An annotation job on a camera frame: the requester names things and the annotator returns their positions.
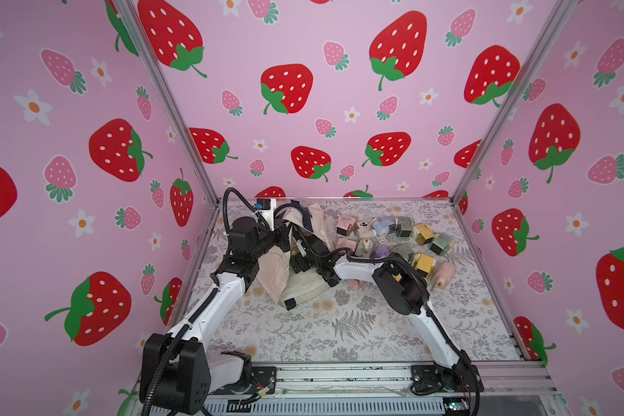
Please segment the cream canvas tote bag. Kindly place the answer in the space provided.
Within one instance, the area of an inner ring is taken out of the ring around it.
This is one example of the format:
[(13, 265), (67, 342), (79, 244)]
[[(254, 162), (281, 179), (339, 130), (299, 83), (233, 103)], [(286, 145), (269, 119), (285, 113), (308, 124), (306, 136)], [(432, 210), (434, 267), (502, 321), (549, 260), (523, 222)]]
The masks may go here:
[(334, 251), (319, 204), (293, 201), (266, 214), (277, 232), (275, 245), (258, 260), (258, 282), (271, 299), (293, 310), (331, 288), (317, 269), (315, 255)]

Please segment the cream white pencil sharpener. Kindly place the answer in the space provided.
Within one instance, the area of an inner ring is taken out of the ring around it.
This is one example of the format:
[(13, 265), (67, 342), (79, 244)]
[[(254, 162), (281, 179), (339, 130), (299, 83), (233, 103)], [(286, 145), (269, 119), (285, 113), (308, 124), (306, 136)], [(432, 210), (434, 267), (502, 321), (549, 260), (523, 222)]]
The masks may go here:
[(377, 237), (374, 228), (367, 221), (361, 221), (356, 224), (355, 234), (358, 239), (375, 239)]

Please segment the purple pencil sharpener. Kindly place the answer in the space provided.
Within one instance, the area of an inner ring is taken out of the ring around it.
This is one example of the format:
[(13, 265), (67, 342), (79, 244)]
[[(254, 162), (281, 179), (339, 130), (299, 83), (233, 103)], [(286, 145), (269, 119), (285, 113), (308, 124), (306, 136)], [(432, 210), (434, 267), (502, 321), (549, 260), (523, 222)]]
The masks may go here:
[(386, 244), (378, 244), (372, 254), (371, 258), (380, 259), (387, 258), (390, 255), (390, 249), (386, 246)]

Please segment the light blue pencil sharpener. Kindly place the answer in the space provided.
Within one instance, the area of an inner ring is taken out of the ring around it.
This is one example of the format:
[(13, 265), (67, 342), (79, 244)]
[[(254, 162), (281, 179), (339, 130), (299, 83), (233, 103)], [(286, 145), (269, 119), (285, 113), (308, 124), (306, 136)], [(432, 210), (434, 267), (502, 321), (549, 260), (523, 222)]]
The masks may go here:
[(384, 216), (376, 218), (371, 226), (378, 237), (386, 237), (395, 232), (397, 223), (392, 217)]

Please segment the grey green pencil sharpener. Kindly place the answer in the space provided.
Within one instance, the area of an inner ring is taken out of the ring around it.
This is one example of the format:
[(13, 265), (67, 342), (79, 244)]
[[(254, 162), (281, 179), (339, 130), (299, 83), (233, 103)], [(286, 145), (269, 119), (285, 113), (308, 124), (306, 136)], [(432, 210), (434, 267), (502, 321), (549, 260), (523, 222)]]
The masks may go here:
[(411, 218), (406, 216), (398, 216), (396, 218), (396, 234), (398, 237), (408, 239), (414, 232), (414, 223)]

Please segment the yellow pencil sharpener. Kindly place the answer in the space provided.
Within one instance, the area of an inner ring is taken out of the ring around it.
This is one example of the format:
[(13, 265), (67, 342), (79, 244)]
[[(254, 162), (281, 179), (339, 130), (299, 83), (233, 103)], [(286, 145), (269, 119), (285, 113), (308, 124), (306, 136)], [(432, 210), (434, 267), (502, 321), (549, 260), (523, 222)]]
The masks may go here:
[(435, 238), (435, 233), (426, 224), (417, 224), (414, 226), (415, 241), (418, 245), (424, 246), (430, 244)]
[(414, 256), (412, 266), (414, 267), (414, 270), (421, 275), (421, 277), (424, 277), (426, 280), (430, 280), (433, 276), (436, 262), (436, 258), (429, 256), (428, 254), (417, 253)]

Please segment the mint green pencil sharpener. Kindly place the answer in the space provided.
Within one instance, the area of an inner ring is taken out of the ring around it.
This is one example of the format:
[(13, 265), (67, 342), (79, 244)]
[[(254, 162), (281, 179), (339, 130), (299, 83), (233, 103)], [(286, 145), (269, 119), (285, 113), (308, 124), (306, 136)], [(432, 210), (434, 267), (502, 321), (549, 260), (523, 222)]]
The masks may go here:
[(430, 251), (437, 256), (445, 256), (455, 246), (455, 240), (449, 234), (444, 232), (437, 233), (431, 244)]

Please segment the pink round pencil sharpener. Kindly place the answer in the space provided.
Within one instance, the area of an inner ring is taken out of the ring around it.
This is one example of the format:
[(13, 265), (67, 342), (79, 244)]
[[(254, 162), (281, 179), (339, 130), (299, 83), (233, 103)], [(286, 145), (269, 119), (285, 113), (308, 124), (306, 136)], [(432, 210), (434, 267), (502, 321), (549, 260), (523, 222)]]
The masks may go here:
[(454, 279), (457, 272), (455, 265), (449, 262), (442, 262), (435, 267), (431, 286), (433, 289), (445, 289)]

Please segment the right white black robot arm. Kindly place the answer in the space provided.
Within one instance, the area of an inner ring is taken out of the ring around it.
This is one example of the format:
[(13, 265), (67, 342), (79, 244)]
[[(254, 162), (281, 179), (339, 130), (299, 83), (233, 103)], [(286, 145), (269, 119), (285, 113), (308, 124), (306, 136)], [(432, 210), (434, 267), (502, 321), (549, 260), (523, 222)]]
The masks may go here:
[(361, 258), (348, 248), (319, 253), (301, 240), (294, 243), (291, 253), (296, 271), (314, 270), (331, 287), (342, 280), (374, 284), (388, 306), (407, 317), (430, 348), (441, 389), (459, 393), (484, 391), (478, 369), (438, 319), (424, 278), (405, 258), (398, 254)]

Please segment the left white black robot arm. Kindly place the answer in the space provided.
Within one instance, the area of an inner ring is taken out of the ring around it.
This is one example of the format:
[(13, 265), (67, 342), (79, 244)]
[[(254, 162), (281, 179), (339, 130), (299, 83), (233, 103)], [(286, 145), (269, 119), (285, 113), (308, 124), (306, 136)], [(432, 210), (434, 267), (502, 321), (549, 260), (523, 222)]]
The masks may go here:
[(249, 355), (225, 352), (212, 362), (206, 350), (225, 315), (256, 280), (260, 258), (274, 247), (288, 247), (288, 227), (280, 219), (268, 227), (252, 217), (229, 227), (227, 252), (211, 274), (209, 291), (166, 334), (147, 340), (140, 375), (143, 415), (156, 407), (194, 415), (206, 410), (211, 393), (224, 388), (243, 393), (254, 386)]

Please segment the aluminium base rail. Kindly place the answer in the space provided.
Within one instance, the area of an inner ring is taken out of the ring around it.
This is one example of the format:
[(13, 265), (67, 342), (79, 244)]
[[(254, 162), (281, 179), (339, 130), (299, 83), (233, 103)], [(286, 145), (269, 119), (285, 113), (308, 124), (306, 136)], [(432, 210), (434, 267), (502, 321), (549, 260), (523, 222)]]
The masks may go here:
[(258, 362), (265, 397), (209, 395), (202, 415), (570, 415), (547, 370), (533, 362), (478, 362), (484, 389), (415, 395), (429, 362)]

